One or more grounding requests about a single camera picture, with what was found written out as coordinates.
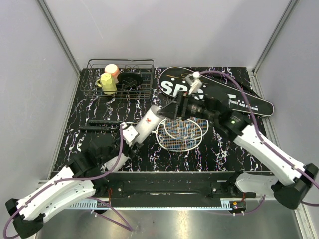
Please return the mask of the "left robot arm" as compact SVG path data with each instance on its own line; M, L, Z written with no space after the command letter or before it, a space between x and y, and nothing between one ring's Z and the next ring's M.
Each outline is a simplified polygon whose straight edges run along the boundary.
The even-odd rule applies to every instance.
M19 200L9 199L5 204L8 222L13 223L17 236L26 239L36 234L50 218L79 200L107 195L107 176L122 168L141 146L124 136L99 135L36 191Z

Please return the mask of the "white shuttlecock tube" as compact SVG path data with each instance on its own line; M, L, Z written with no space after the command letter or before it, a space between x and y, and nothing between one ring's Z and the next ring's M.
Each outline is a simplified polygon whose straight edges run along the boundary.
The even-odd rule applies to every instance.
M139 136L135 139L134 143L143 145L147 137L155 130L159 123L164 120L164 117L156 115L156 112L159 109L159 106L152 105L143 116L143 118L137 124L133 125L139 133ZM120 142L123 143L123 141L125 140L122 136L122 138L120 138ZM118 156L113 157L105 163L106 169L112 172L119 171L128 159L129 157L124 156L121 151Z

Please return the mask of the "pink cup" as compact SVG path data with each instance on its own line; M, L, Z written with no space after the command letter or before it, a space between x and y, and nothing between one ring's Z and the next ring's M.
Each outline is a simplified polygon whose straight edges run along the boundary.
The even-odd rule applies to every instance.
M108 64L105 68L104 68L105 73L109 73L112 75L112 77L114 78L115 83L117 84L118 81L118 75L120 74L120 70L119 67L115 64Z

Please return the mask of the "black bowl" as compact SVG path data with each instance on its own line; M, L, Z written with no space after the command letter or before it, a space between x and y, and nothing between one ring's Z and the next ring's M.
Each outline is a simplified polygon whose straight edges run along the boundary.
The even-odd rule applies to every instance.
M143 79L133 72L122 72L118 75L119 86L122 90L137 90Z

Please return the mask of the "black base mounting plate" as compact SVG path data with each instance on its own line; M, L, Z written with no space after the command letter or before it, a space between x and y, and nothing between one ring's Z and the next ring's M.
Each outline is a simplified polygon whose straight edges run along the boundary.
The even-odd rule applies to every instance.
M256 199L235 187L235 172L117 172L94 197L127 210L225 210Z

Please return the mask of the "black racket bag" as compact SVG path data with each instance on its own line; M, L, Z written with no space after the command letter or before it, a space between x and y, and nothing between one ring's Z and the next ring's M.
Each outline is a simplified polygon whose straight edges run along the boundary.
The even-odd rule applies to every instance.
M170 97L175 97L178 91L188 91L190 85L185 81L188 74L193 71L183 67L169 67L162 71L158 79L158 86L161 91ZM231 87L219 82L220 75L212 77L200 76L202 86L198 89L199 98L202 99L204 95L213 96L213 89L222 90L228 95L228 104L230 108L236 111L248 113L248 105L237 87ZM274 113L274 105L267 100L250 93L245 94L252 111L256 115L270 117Z

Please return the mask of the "yellow-green mug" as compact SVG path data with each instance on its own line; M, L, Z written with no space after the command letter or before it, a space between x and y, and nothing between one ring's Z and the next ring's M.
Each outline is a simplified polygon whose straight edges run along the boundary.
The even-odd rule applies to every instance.
M117 90L115 80L110 73L103 73L96 81L98 87L100 87L104 94L111 95Z

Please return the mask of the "marble pattern table mat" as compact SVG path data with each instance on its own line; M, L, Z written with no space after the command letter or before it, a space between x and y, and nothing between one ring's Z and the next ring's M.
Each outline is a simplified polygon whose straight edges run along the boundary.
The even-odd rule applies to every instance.
M104 99L86 96L77 89L64 138L53 167L59 171L76 153L86 149L100 132L84 132L80 126L89 120L116 120L138 122L152 104L164 106L168 98L158 87L158 78L164 69L154 69L153 91L150 99ZM155 135L149 136L123 171L266 171L267 167L252 154L223 139L209 128L200 146L189 152L169 152L160 147Z

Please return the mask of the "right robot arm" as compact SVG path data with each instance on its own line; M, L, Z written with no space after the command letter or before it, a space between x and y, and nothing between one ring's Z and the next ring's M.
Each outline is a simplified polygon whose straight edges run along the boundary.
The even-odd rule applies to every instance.
M226 185L229 196L269 195L286 208L296 209L311 186L316 185L319 169L312 163L304 165L272 144L254 125L256 119L230 109L228 99L226 93L204 95L201 99L196 94L179 91L156 114L171 120L189 117L207 120L219 135L251 153L272 172L271 176L238 173L235 180Z

